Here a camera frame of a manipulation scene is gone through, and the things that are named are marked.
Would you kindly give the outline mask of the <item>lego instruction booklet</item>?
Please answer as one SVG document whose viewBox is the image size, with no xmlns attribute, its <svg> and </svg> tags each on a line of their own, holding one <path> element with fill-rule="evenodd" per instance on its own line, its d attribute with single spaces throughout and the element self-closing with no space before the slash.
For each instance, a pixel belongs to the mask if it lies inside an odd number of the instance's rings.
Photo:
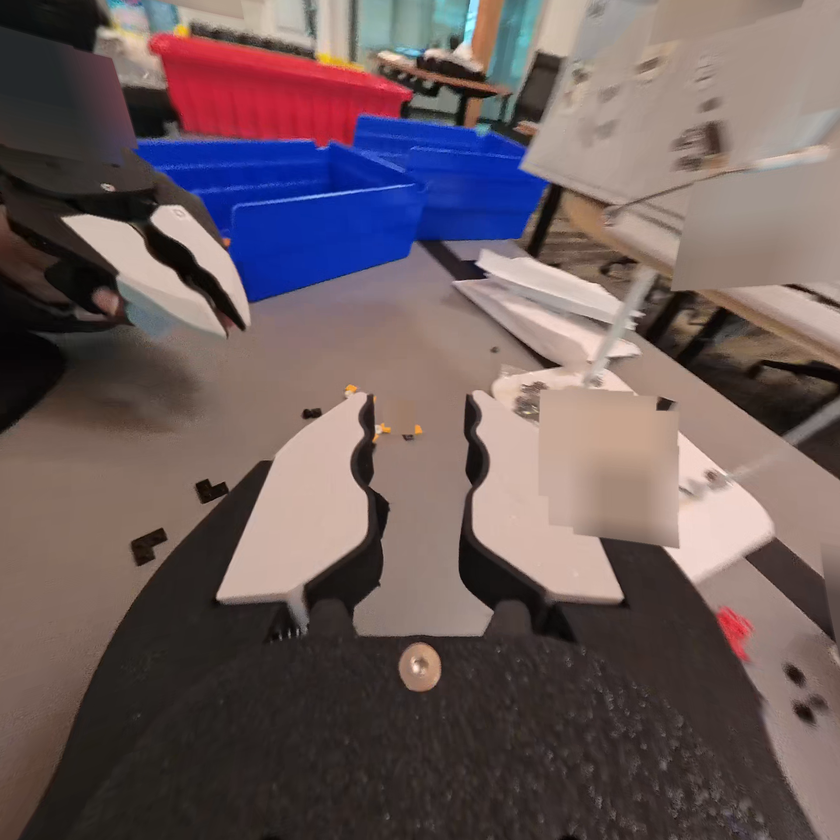
<svg viewBox="0 0 840 840">
<path fill-rule="evenodd" d="M 609 203 L 817 144 L 838 2 L 589 2 L 522 164 Z"/>
</svg>

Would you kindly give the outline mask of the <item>white paper bag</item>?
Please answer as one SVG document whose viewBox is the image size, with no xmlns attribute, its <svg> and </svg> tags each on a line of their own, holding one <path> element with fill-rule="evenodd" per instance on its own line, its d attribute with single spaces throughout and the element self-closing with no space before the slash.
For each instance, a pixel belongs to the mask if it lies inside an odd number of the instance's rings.
<svg viewBox="0 0 840 840">
<path fill-rule="evenodd" d="M 601 285 L 530 257 L 508 258 L 483 248 L 476 267 L 505 291 L 553 312 L 612 323 L 623 306 Z"/>
<path fill-rule="evenodd" d="M 578 370 L 593 362 L 608 326 L 566 311 L 552 311 L 492 279 L 455 280 L 455 289 L 538 356 Z"/>
</svg>

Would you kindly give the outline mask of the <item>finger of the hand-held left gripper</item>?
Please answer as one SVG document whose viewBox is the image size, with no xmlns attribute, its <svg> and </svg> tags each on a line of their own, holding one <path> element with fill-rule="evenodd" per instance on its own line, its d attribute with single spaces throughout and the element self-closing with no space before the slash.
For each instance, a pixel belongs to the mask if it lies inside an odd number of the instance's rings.
<svg viewBox="0 0 840 840">
<path fill-rule="evenodd" d="M 207 299 L 153 256 L 130 224 L 89 214 L 65 216 L 64 225 L 116 270 L 127 319 L 152 338 L 184 326 L 221 339 L 227 331 Z"/>
<path fill-rule="evenodd" d="M 151 255 L 206 303 L 223 330 L 250 327 L 249 302 L 233 259 L 184 206 L 158 206 L 141 234 Z"/>
</svg>

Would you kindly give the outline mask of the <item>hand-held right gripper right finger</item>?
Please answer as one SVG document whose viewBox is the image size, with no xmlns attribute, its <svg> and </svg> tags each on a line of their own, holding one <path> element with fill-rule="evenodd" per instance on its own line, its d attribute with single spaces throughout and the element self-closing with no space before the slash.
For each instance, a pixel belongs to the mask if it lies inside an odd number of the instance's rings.
<svg viewBox="0 0 840 840">
<path fill-rule="evenodd" d="M 486 392 L 465 401 L 469 490 L 458 548 L 467 590 L 491 609 L 519 601 L 617 606 L 622 588 L 599 539 L 550 523 L 539 494 L 539 431 Z"/>
</svg>

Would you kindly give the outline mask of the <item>pile of mixed small lego pieces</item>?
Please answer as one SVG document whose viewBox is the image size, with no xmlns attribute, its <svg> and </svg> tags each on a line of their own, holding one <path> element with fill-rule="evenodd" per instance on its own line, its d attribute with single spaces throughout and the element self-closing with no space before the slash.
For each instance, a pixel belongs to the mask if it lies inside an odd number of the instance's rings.
<svg viewBox="0 0 840 840">
<path fill-rule="evenodd" d="M 350 399 L 359 390 L 360 389 L 355 384 L 349 383 L 343 389 L 343 397 L 345 399 Z M 319 406 L 305 407 L 301 410 L 301 419 L 304 421 L 310 421 L 320 418 L 323 414 L 324 411 Z M 424 434 L 424 430 L 422 429 L 422 427 L 416 423 L 414 424 L 411 431 L 408 430 L 408 426 L 405 424 L 399 426 L 399 429 L 399 434 L 401 434 L 405 440 L 412 440 Z M 384 423 L 377 423 L 374 426 L 374 441 L 376 441 L 378 437 L 392 433 L 393 426 Z"/>
</svg>

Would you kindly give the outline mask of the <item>red lego piece cluster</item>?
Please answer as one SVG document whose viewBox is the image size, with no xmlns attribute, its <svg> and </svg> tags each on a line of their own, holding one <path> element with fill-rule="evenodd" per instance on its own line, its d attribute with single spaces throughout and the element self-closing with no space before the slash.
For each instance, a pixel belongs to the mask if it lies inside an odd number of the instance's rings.
<svg viewBox="0 0 840 840">
<path fill-rule="evenodd" d="M 732 652 L 743 662 L 751 661 L 748 645 L 753 636 L 753 625 L 741 614 L 728 606 L 723 606 L 716 613 L 717 623 L 727 639 Z"/>
</svg>

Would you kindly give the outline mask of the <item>person's left forearm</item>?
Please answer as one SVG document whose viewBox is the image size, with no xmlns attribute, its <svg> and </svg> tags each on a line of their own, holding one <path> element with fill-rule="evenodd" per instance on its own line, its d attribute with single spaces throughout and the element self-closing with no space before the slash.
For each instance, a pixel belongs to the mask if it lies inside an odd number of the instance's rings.
<svg viewBox="0 0 840 840">
<path fill-rule="evenodd" d="M 13 289 L 1 299 L 1 431 L 21 420 L 56 386 L 67 363 L 45 333 L 62 321 L 47 308 Z"/>
</svg>

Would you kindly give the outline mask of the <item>wooden book stand white base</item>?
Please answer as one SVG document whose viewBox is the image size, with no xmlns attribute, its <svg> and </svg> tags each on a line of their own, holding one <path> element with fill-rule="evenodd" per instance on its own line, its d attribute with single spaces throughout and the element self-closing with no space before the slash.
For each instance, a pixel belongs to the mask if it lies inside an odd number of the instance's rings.
<svg viewBox="0 0 840 840">
<path fill-rule="evenodd" d="M 831 154 L 832 150 L 828 145 L 814 144 L 788 154 L 756 159 L 739 167 L 719 169 L 710 174 L 698 176 L 694 183 L 705 184 L 722 177 L 821 165 L 830 158 Z M 621 221 L 622 215 L 628 215 L 629 208 L 650 203 L 655 198 L 675 193 L 683 188 L 685 187 L 674 186 L 659 193 L 639 197 L 631 202 L 610 205 L 602 211 L 602 224 L 606 227 L 618 224 L 621 227 L 624 224 Z M 636 414 L 642 412 L 642 403 L 639 402 L 642 399 L 641 396 L 635 395 L 614 373 L 609 372 L 608 365 L 612 361 L 630 358 L 628 355 L 617 354 L 615 348 L 628 350 L 633 346 L 638 350 L 625 338 L 628 331 L 635 330 L 634 319 L 639 314 L 639 311 L 630 308 L 630 304 L 632 303 L 637 308 L 643 301 L 643 296 L 653 286 L 654 279 L 653 267 L 646 264 L 636 267 L 633 283 L 623 300 L 622 309 L 614 322 L 606 323 L 608 331 L 593 362 L 579 371 L 569 370 L 563 366 L 554 368 L 558 369 L 555 385 L 553 388 L 542 391 L 540 400 L 542 400 L 542 394 L 546 392 L 587 388 L 593 393 L 598 391 L 630 394 L 637 400 L 639 406 L 634 411 Z M 838 396 L 799 426 L 785 433 L 782 439 L 786 445 L 798 447 L 837 419 Z M 667 437 L 667 440 L 670 441 L 670 438 L 675 436 L 675 452 L 679 451 L 679 456 L 675 455 L 672 458 L 679 463 L 679 513 L 675 519 L 675 528 L 666 529 L 665 536 L 678 537 L 679 545 L 672 547 L 668 543 L 665 550 L 691 580 L 700 581 L 772 540 L 774 527 L 770 516 L 741 487 L 740 481 L 757 473 L 777 458 L 776 455 L 770 455 L 734 470 L 723 470 L 679 432 L 677 420 L 673 421 L 672 425 L 675 426 L 676 431 Z M 546 444 L 540 445 L 542 447 L 540 457 L 551 459 L 539 462 L 539 468 L 542 470 L 539 472 L 539 494 L 548 499 L 549 522 L 552 525 L 568 527 L 572 530 L 571 525 L 568 524 L 568 514 L 574 512 L 570 507 L 569 482 L 566 481 L 565 485 L 563 482 L 559 484 L 555 482 L 553 485 L 550 481 L 555 475 L 552 470 L 559 469 L 561 466 L 559 459 L 561 451 L 570 450 L 568 446 L 559 448 L 560 444 L 551 449 L 553 440 L 554 438 L 550 437 Z M 585 537 L 595 537 L 588 531 L 572 532 L 580 536 L 585 534 Z"/>
</svg>

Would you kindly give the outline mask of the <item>clear bag of black parts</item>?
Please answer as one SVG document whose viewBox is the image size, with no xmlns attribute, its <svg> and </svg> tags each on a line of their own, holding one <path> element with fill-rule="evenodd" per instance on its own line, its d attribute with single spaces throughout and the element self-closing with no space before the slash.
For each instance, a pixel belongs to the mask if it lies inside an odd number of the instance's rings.
<svg viewBox="0 0 840 840">
<path fill-rule="evenodd" d="M 516 415 L 537 423 L 542 391 L 553 388 L 558 369 L 507 371 L 492 384 L 494 398 Z"/>
</svg>

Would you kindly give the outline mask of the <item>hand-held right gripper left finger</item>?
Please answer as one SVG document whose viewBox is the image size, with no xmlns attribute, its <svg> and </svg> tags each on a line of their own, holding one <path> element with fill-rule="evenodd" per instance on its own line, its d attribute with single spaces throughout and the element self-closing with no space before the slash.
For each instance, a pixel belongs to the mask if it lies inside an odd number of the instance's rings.
<svg viewBox="0 0 840 840">
<path fill-rule="evenodd" d="M 279 603 L 303 632 L 321 602 L 350 617 L 380 586 L 389 502 L 371 483 L 375 397 L 354 392 L 276 453 L 215 600 Z"/>
</svg>

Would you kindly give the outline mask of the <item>person's left hand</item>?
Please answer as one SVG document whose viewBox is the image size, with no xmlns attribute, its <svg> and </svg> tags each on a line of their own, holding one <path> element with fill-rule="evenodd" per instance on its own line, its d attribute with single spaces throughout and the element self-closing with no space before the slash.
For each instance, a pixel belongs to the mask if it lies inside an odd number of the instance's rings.
<svg viewBox="0 0 840 840">
<path fill-rule="evenodd" d="M 57 259 L 30 245 L 18 236 L 7 220 L 6 207 L 1 207 L 1 274 L 2 282 L 20 291 L 27 299 L 43 303 L 53 309 L 69 310 L 82 320 L 106 322 L 111 325 L 129 324 L 125 317 L 124 300 L 110 287 L 99 287 L 90 294 L 93 311 L 84 309 L 46 278 L 46 270 Z"/>
</svg>

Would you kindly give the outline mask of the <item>black high-back chair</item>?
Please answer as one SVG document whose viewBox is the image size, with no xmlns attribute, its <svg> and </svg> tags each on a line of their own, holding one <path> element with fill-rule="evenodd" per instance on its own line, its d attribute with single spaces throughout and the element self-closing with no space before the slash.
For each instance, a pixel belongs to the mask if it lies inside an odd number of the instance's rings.
<svg viewBox="0 0 840 840">
<path fill-rule="evenodd" d="M 562 76 L 565 58 L 541 50 L 535 51 L 528 74 L 514 104 L 510 125 L 539 123 L 549 106 L 553 89 Z"/>
</svg>

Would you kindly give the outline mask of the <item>heap of black bags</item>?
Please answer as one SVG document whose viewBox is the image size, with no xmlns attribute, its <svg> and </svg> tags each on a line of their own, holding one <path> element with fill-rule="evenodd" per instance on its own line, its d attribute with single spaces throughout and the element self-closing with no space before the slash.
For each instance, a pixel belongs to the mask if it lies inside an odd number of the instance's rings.
<svg viewBox="0 0 840 840">
<path fill-rule="evenodd" d="M 485 67 L 476 60 L 469 43 L 451 35 L 447 46 L 432 45 L 416 58 L 416 67 L 448 77 L 483 81 Z"/>
</svg>

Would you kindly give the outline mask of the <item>brown wooden desk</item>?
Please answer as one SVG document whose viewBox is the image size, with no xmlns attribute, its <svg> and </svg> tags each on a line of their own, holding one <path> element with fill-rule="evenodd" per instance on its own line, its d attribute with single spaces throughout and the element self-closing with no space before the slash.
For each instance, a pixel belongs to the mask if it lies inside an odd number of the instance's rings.
<svg viewBox="0 0 840 840">
<path fill-rule="evenodd" d="M 474 129 L 477 126 L 480 102 L 500 98 L 502 104 L 507 105 L 512 95 L 508 87 L 489 81 L 451 77 L 418 68 L 414 60 L 389 51 L 376 54 L 373 62 L 380 76 L 409 90 L 412 97 L 434 98 L 444 89 L 455 94 L 458 100 L 455 125 L 459 127 Z"/>
</svg>

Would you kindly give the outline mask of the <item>red plastic bin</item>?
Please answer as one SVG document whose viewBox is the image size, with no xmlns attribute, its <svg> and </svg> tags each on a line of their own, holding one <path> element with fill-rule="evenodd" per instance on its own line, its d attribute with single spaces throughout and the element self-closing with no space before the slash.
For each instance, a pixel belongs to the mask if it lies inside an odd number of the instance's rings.
<svg viewBox="0 0 840 840">
<path fill-rule="evenodd" d="M 398 119 L 413 97 L 367 72 L 256 47 L 166 34 L 148 47 L 188 134 L 351 144 L 361 115 Z"/>
</svg>

